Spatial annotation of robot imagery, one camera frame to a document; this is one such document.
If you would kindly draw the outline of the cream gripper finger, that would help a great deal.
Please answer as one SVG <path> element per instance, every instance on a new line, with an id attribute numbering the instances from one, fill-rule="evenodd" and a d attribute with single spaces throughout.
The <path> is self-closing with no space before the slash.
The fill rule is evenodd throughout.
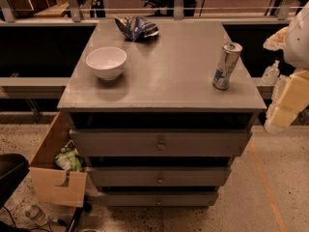
<path id="1" fill-rule="evenodd" d="M 280 75 L 275 83 L 264 128 L 277 133 L 288 128 L 309 105 L 309 71 L 296 70 Z"/>
<path id="2" fill-rule="evenodd" d="M 283 49 L 285 45 L 286 32 L 287 27 L 278 30 L 275 34 L 266 39 L 263 44 L 263 48 L 272 51 Z"/>

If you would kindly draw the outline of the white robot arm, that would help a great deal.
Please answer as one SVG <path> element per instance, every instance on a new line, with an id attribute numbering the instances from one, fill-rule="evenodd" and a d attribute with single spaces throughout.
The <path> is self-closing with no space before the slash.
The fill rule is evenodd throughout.
<path id="1" fill-rule="evenodd" d="M 276 133 L 288 128 L 309 105 L 309 2 L 287 27 L 266 39 L 263 48 L 283 50 L 284 61 L 295 71 L 276 81 L 264 127 Z"/>

